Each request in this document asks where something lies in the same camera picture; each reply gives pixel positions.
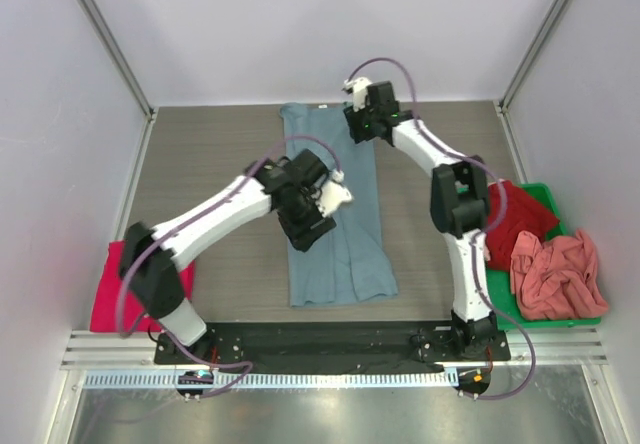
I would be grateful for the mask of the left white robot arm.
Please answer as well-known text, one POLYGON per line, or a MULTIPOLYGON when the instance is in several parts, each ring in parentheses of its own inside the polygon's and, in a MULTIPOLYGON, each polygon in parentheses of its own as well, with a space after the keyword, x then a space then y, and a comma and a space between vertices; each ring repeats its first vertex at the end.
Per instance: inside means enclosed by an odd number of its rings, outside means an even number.
POLYGON ((119 264, 119 332, 128 333, 124 304, 133 295, 181 356, 193 364, 212 364, 214 332, 187 298, 181 271, 231 232, 270 213, 277 215, 291 246, 306 252, 335 228, 334 214, 352 199, 343 171, 329 170, 305 149, 294 158, 257 161, 223 191, 172 220, 154 227, 131 225, 119 264))

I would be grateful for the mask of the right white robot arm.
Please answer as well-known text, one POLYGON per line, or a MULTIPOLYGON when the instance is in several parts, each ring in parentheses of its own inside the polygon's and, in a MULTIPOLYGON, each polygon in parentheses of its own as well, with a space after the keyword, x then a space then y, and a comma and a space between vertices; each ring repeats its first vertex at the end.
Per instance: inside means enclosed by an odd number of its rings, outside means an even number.
POLYGON ((344 115, 354 142, 384 140, 431 180, 430 216, 445 239, 454 285, 447 344, 458 357, 474 359, 498 332, 495 312, 486 304, 484 229, 490 199, 483 162, 454 150, 413 112, 401 110, 391 82, 352 78, 343 90, 351 97, 344 115))

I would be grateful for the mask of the blue-grey t shirt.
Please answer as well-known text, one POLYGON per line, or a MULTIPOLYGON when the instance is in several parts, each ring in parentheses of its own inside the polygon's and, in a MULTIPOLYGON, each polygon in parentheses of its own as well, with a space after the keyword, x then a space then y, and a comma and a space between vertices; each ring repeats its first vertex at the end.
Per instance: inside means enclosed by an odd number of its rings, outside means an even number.
POLYGON ((374 147, 354 143, 341 107, 287 103, 280 108, 284 135, 310 135, 326 145, 294 140, 286 154, 312 150, 331 170, 334 157, 353 202, 338 210, 336 228, 306 253, 288 248, 289 296, 294 308, 352 305, 392 298, 398 285, 383 250, 374 147))

